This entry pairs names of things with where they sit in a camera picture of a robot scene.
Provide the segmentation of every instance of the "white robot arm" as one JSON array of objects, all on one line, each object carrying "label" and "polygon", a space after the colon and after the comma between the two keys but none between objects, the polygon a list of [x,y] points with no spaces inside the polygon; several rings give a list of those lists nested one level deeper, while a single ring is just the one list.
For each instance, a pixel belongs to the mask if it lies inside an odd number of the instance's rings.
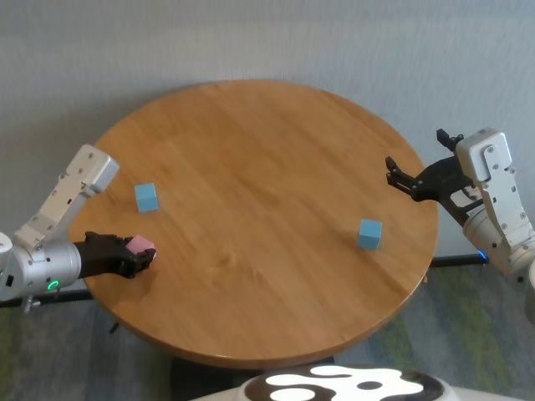
[{"label": "white robot arm", "polygon": [[15,232],[13,241],[0,233],[0,301],[57,290],[105,272],[132,278],[149,266],[154,251],[133,255],[125,248],[130,238],[88,232],[84,242],[64,239],[84,203],[103,192],[118,170],[109,155],[82,146],[39,212]]},{"label": "white robot arm", "polygon": [[387,180],[415,201],[434,200],[507,278],[527,280],[526,313],[535,324],[535,231],[522,206],[505,134],[482,129],[464,138],[439,129],[437,139],[454,155],[415,178],[388,157]]}]

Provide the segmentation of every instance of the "pink cube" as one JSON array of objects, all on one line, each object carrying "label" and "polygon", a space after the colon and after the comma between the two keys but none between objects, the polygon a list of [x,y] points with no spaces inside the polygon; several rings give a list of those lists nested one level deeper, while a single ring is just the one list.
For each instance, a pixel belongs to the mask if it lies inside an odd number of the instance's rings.
[{"label": "pink cube", "polygon": [[126,248],[134,255],[146,251],[147,249],[156,249],[152,242],[142,236],[135,236],[134,238],[132,238],[132,241],[130,241],[126,245]]}]

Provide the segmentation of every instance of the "round wooden table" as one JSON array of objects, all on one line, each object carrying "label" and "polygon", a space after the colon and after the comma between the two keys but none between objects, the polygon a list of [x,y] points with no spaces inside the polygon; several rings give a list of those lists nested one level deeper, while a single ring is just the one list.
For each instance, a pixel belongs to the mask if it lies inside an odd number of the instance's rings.
[{"label": "round wooden table", "polygon": [[[158,99],[96,147],[120,172],[72,225],[156,244],[133,280],[90,277],[118,322],[177,356],[232,368],[325,358],[366,339],[418,287],[436,247],[434,202],[390,187],[385,157],[422,164],[379,117],[335,94],[268,80]],[[139,213],[154,182],[160,210]],[[356,245],[382,221],[378,251]]]}]

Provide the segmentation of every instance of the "gray wall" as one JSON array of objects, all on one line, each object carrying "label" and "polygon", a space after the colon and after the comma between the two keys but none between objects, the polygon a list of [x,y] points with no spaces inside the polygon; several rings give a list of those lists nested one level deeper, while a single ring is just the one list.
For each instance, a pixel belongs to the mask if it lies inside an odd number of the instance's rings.
[{"label": "gray wall", "polygon": [[[503,129],[535,219],[534,63],[532,0],[2,2],[0,225],[13,232],[83,143],[146,101],[243,78],[351,98],[426,163],[446,155],[436,128]],[[452,219],[441,223],[439,254],[472,249]]]}]

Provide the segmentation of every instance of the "carpet floor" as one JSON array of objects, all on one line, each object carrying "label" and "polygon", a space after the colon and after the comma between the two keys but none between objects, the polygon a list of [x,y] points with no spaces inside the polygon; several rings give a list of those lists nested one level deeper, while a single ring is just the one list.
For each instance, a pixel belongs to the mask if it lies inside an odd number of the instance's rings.
[{"label": "carpet floor", "polygon": [[[523,285],[488,266],[432,269],[391,323],[335,356],[420,370],[450,384],[535,399],[535,327]],[[0,310],[0,400],[171,401],[171,356],[97,302]]]}]

